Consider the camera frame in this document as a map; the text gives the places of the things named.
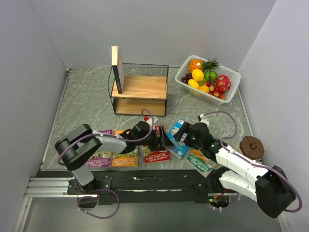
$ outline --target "green book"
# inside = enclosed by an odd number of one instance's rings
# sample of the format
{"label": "green book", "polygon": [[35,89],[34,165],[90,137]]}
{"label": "green book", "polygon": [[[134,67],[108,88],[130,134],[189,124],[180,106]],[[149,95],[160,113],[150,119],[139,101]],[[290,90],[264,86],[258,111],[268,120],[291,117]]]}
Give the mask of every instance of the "green book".
{"label": "green book", "polygon": [[203,156],[199,150],[192,151],[187,157],[187,161],[204,177],[207,177],[217,165],[214,161]]}

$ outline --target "gray marble surface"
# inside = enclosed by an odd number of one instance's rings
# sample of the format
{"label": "gray marble surface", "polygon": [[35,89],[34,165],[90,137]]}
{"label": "gray marble surface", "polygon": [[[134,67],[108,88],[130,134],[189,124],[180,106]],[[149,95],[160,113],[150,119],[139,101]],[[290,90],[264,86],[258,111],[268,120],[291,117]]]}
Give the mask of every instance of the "gray marble surface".
{"label": "gray marble surface", "polygon": [[[166,130],[181,117],[190,123],[197,122],[197,116],[201,113],[222,110],[229,112],[237,121],[238,133],[232,140],[227,141],[231,146],[239,142],[243,136],[250,135],[248,123],[242,108],[242,104],[236,92],[230,103],[218,107],[205,102],[195,96],[179,90],[179,85],[174,77],[178,68],[169,69],[169,92],[167,115],[159,117],[157,125],[164,125]],[[162,68],[126,68],[126,74],[132,75],[160,75],[164,73]],[[65,167],[57,164],[58,153],[55,142],[69,131],[83,123],[87,123],[94,130],[124,130],[132,128],[141,116],[118,116],[112,109],[112,104],[107,91],[107,80],[110,68],[73,68],[69,72],[69,80],[57,116],[47,153],[43,159],[42,170],[62,170]],[[222,138],[233,134],[234,124],[224,114],[208,116],[210,132],[216,138]],[[171,161],[144,164],[143,157],[139,157],[137,169],[166,170],[166,169],[192,169],[185,160],[171,155]]]}

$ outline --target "white basket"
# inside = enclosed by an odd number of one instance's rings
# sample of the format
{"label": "white basket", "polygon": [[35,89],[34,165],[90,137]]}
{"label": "white basket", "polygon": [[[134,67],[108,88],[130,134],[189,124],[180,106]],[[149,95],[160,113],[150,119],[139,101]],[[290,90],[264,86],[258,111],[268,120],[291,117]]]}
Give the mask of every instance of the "white basket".
{"label": "white basket", "polygon": [[207,61],[204,58],[198,57],[198,56],[189,56],[189,58],[182,64],[182,66],[179,68],[178,72],[176,73],[175,76],[175,80],[177,83],[180,84],[180,89],[190,93],[198,98],[201,98],[207,102],[210,102],[214,105],[220,106],[223,103],[228,103],[232,100],[234,94],[236,93],[236,90],[238,88],[238,85],[240,83],[240,74],[234,70],[228,69],[222,65],[219,65],[219,67],[217,69],[215,69],[215,72],[217,73],[217,75],[221,75],[221,74],[225,74],[228,76],[228,78],[231,80],[231,88],[229,89],[229,91],[226,93],[225,95],[225,100],[222,100],[220,98],[217,98],[215,96],[212,96],[208,93],[205,93],[199,89],[193,88],[183,82],[181,82],[181,78],[184,77],[186,75],[186,73],[188,73],[188,64],[191,60],[193,59],[201,59],[204,61]]}

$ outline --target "wooden shelf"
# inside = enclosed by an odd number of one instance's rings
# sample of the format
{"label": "wooden shelf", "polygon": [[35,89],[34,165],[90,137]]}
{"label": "wooden shelf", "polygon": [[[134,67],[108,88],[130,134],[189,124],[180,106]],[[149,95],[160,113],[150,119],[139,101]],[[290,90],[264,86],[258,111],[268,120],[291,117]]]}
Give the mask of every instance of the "wooden shelf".
{"label": "wooden shelf", "polygon": [[118,93],[114,82],[112,98],[139,98],[139,99],[167,99],[167,77],[166,76],[133,76],[126,75],[124,91]]}
{"label": "wooden shelf", "polygon": [[141,115],[141,110],[146,108],[153,115],[165,116],[165,102],[165,100],[114,99],[115,113],[122,115]]}

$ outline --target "yellow fruit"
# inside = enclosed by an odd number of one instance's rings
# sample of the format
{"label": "yellow fruit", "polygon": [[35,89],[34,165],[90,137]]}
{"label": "yellow fruit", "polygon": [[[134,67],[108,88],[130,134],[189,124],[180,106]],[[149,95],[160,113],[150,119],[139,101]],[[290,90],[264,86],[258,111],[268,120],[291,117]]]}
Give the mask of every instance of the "yellow fruit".
{"label": "yellow fruit", "polygon": [[202,61],[201,59],[193,59],[192,61],[190,61],[190,63],[188,64],[189,72],[192,73],[194,69],[201,69],[202,71],[204,71],[204,61]]}
{"label": "yellow fruit", "polygon": [[202,81],[204,79],[204,73],[200,69],[194,69],[192,71],[192,78],[197,82]]}
{"label": "yellow fruit", "polygon": [[209,87],[208,87],[208,86],[201,86],[201,87],[199,88],[199,90],[201,90],[201,91],[203,91],[203,92],[205,92],[205,93],[209,93]]}
{"label": "yellow fruit", "polygon": [[193,79],[190,79],[190,80],[188,81],[188,85],[189,85],[189,86],[192,86],[193,88],[199,89],[199,84],[198,84],[198,82],[196,82],[196,81],[193,80]]}

